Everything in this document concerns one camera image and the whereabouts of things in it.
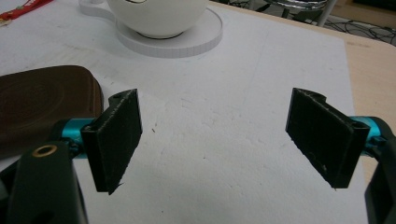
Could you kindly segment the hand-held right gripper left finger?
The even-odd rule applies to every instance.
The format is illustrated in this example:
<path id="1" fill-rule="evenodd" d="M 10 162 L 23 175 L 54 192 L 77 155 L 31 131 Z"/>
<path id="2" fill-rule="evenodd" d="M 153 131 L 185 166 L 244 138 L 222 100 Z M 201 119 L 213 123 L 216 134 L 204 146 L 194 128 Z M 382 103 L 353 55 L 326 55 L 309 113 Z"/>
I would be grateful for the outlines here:
<path id="1" fill-rule="evenodd" d="M 108 108 L 80 133 L 96 190 L 111 195 L 120 185 L 143 130 L 137 89 L 116 93 L 108 102 Z"/>

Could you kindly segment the metal stand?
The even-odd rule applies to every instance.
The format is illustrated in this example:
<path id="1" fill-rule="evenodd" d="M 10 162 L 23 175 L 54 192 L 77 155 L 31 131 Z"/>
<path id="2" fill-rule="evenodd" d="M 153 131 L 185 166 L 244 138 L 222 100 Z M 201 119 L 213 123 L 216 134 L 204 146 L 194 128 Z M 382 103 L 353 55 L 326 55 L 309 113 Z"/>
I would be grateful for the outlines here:
<path id="1" fill-rule="evenodd" d="M 317 26 L 322 27 L 337 0 L 264 0 L 270 5 L 281 7 L 283 9 L 281 17 L 286 19 L 292 9 L 300 11 L 320 11 L 321 14 L 317 20 Z"/>

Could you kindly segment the white round saucer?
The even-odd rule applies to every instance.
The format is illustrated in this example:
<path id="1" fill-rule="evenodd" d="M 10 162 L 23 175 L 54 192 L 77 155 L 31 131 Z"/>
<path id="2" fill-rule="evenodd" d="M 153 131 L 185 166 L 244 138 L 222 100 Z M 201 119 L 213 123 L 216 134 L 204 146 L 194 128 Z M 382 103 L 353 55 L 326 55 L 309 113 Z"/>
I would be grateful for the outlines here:
<path id="1" fill-rule="evenodd" d="M 205 10 L 203 16 L 189 30 L 171 38 L 154 39 L 117 21 L 106 0 L 78 0 L 78 4 L 83 14 L 112 21 L 116 27 L 117 38 L 123 46 L 149 57 L 192 57 L 212 50 L 222 39 L 222 19 L 210 8 Z"/>

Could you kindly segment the white cup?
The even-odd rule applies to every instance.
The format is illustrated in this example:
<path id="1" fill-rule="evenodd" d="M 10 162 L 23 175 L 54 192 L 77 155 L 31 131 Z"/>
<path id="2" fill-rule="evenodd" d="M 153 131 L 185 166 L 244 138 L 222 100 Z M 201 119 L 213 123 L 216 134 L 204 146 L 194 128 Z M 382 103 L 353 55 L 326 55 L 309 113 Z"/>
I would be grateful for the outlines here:
<path id="1" fill-rule="evenodd" d="M 190 29 L 209 0 L 106 0 L 116 19 L 141 35 L 167 38 Z"/>

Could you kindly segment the brown round coaster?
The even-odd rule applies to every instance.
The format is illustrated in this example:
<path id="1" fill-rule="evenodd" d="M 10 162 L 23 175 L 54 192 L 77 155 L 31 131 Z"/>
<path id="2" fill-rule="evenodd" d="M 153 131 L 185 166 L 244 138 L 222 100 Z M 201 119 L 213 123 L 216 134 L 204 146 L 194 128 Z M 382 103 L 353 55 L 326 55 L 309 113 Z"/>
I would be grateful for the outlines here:
<path id="1" fill-rule="evenodd" d="M 63 119 L 96 118 L 103 94 L 92 73 L 60 65 L 0 76 L 0 160 L 47 141 Z"/>

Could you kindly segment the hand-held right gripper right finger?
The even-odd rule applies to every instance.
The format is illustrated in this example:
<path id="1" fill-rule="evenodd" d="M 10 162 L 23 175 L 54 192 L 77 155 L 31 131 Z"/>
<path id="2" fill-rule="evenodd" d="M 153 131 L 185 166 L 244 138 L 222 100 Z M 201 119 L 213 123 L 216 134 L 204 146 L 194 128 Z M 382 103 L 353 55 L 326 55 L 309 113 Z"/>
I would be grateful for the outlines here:
<path id="1" fill-rule="evenodd" d="M 334 189 L 346 189 L 370 127 L 326 103 L 322 94 L 294 88 L 286 132 Z"/>

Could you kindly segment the white foam mat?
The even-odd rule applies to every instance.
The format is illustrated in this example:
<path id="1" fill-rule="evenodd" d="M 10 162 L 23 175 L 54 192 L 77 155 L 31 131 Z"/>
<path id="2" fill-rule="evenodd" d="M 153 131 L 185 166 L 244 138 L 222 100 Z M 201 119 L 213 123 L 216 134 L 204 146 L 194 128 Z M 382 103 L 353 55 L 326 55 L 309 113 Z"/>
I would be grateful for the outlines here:
<path id="1" fill-rule="evenodd" d="M 343 40 L 217 13 L 214 49 L 159 59 L 125 48 L 78 0 L 55 0 L 0 28 L 0 76 L 75 64 L 105 95 L 137 90 L 143 134 L 117 190 L 97 192 L 75 160 L 90 224 L 367 224 L 362 169 L 332 188 L 285 130 L 294 88 L 353 113 Z"/>

